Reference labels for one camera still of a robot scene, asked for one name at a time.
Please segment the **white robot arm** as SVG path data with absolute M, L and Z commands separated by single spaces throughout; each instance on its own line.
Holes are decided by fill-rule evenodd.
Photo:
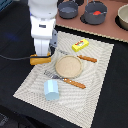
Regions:
M 46 56 L 56 24 L 58 0 L 28 0 L 31 36 L 38 56 Z

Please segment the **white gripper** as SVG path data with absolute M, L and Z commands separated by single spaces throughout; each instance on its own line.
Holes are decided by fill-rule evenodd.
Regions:
M 35 51 L 38 56 L 46 56 L 50 46 L 57 46 L 57 31 L 55 19 L 41 20 L 30 17 L 31 36 L 34 39 Z

